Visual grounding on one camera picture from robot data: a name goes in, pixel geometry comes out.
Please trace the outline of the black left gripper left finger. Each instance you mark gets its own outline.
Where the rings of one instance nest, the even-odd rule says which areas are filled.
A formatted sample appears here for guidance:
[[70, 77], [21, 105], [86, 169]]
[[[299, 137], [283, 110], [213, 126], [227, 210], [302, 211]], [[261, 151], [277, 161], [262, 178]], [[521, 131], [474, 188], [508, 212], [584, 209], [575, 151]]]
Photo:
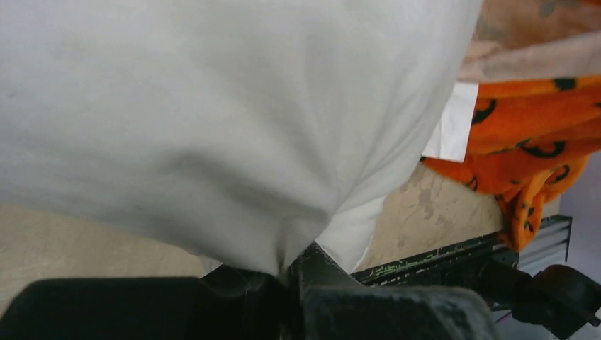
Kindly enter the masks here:
[[277, 339], [281, 286], [221, 266], [207, 276], [52, 278], [1, 316], [2, 339]]

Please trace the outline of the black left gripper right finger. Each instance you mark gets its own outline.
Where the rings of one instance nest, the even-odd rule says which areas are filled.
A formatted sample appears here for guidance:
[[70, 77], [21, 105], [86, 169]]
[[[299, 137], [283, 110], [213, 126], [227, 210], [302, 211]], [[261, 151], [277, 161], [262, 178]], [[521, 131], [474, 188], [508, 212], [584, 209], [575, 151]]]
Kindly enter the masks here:
[[317, 244], [293, 263], [294, 339], [499, 339], [484, 301], [463, 288], [361, 284]]

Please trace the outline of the white pillow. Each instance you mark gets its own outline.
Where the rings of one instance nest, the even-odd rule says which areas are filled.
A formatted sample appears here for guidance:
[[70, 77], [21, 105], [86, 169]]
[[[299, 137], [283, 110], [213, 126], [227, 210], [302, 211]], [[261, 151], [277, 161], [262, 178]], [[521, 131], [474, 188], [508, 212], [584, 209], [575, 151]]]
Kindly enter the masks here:
[[279, 275], [346, 272], [480, 1], [2, 1], [1, 200]]

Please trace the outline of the orange patterned pillowcase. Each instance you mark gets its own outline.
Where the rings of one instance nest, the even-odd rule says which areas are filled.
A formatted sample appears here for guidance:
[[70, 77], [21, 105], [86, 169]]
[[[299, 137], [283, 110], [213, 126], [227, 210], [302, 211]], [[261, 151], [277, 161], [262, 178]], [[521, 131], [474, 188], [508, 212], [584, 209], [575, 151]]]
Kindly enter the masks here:
[[600, 150], [600, 2], [485, 1], [459, 78], [479, 83], [466, 158], [422, 163], [494, 196], [523, 250]]

